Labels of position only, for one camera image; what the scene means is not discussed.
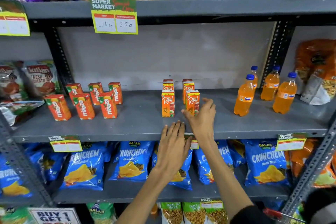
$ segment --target black sleeve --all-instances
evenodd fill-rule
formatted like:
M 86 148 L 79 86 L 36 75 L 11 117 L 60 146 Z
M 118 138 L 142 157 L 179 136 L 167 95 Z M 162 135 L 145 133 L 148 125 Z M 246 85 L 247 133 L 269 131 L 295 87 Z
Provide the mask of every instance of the black sleeve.
M 251 205 L 240 210 L 231 220 L 230 224 L 273 224 L 257 206 Z

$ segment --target orange juice box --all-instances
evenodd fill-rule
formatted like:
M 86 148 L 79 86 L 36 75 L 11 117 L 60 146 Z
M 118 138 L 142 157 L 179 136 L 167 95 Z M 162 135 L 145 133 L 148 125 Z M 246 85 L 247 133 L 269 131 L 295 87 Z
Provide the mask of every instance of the orange juice box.
M 77 94 L 73 96 L 73 101 L 81 120 L 92 120 L 95 117 L 89 93 Z
M 56 121 L 69 120 L 71 118 L 71 112 L 65 101 L 64 95 L 47 95 L 44 99 Z
M 103 86 L 101 82 L 93 82 L 89 84 L 90 95 L 94 105 L 100 105 L 99 94 L 103 93 Z
M 104 119 L 115 119 L 118 116 L 118 111 L 114 102 L 112 91 L 100 93 L 99 101 Z
M 163 80 L 163 90 L 174 90 L 173 79 L 164 79 Z
M 162 117 L 175 116 L 175 92 L 173 90 L 162 91 Z
M 72 101 L 73 105 L 75 105 L 74 100 L 72 98 L 76 94 L 82 94 L 83 93 L 81 84 L 80 83 L 68 83 L 66 85 L 66 89 L 69 92 L 69 96 L 71 98 L 71 101 Z
M 186 96 L 188 90 L 194 90 L 195 83 L 193 81 L 185 81 L 183 82 L 183 104 L 186 104 Z
M 195 116 L 200 111 L 200 93 L 198 90 L 188 90 L 187 99 L 185 101 L 185 109 Z
M 121 93 L 121 84 L 120 82 L 110 82 L 108 88 L 114 95 L 114 102 L 116 105 L 123 104 L 123 94 Z

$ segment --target juice carton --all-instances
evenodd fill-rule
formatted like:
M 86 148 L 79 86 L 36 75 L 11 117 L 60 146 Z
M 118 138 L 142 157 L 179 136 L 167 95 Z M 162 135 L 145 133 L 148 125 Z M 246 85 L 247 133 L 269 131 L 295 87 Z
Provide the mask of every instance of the juice carton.
M 163 90 L 174 90 L 173 79 L 164 79 L 163 80 Z
M 90 95 L 94 105 L 100 105 L 99 94 L 103 93 L 103 86 L 101 82 L 93 82 L 89 84 Z
M 89 93 L 77 94 L 73 97 L 73 101 L 81 120 L 92 120 L 95 117 Z
M 110 82 L 108 88 L 114 95 L 114 102 L 116 105 L 123 104 L 123 94 L 121 93 L 121 84 L 120 82 Z
M 175 92 L 173 90 L 162 91 L 162 117 L 175 116 Z
M 64 95 L 47 95 L 44 99 L 56 121 L 69 120 L 71 118 L 71 112 L 65 101 Z
M 185 81 L 183 82 L 183 104 L 186 104 L 186 96 L 188 90 L 194 90 L 195 89 L 195 83 L 193 81 Z
M 185 109 L 195 116 L 200 111 L 200 93 L 198 90 L 188 90 L 185 101 Z
M 104 92 L 99 95 L 100 107 L 104 119 L 115 119 L 118 116 L 113 92 Z
M 66 85 L 66 89 L 69 92 L 69 96 L 71 98 L 71 101 L 73 103 L 73 105 L 75 105 L 74 100 L 73 100 L 73 96 L 76 94 L 82 94 L 83 90 L 82 90 L 82 86 L 80 83 L 68 83 Z

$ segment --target hand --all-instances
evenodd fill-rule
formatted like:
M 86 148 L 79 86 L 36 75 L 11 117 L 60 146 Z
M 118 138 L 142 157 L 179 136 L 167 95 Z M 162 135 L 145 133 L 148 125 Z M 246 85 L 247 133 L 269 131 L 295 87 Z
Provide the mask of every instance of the hand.
M 205 103 L 198 115 L 192 116 L 187 110 L 182 110 L 182 113 L 188 120 L 199 146 L 203 149 L 214 141 L 213 123 L 215 120 L 216 105 L 212 99 L 203 98 L 202 100 Z
M 191 146 L 191 137 L 184 142 L 184 130 L 185 124 L 181 124 L 180 121 L 173 123 L 169 128 L 165 125 L 162 130 L 154 169 L 159 171 L 167 183 L 182 167 Z

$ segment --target plastic bottle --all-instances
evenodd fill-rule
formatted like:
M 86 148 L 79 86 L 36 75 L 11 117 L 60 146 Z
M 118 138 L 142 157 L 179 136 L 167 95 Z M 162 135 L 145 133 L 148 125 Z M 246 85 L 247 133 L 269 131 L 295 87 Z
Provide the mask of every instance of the plastic bottle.
M 251 74 L 254 75 L 254 79 L 253 79 L 253 92 L 255 92 L 257 85 L 258 85 L 258 76 L 257 76 L 257 69 L 258 66 L 251 66 Z
M 280 85 L 273 104 L 275 112 L 286 114 L 289 111 L 297 90 L 295 78 L 296 73 L 290 72 L 288 80 Z
M 274 66 L 271 73 L 265 79 L 260 98 L 266 101 L 272 101 L 280 84 L 279 78 L 280 66 Z
M 242 86 L 240 86 L 238 90 L 236 104 L 234 106 L 234 114 L 245 116 L 249 113 L 250 105 L 254 96 L 253 80 L 254 75 L 248 74 L 246 76 L 246 82 Z

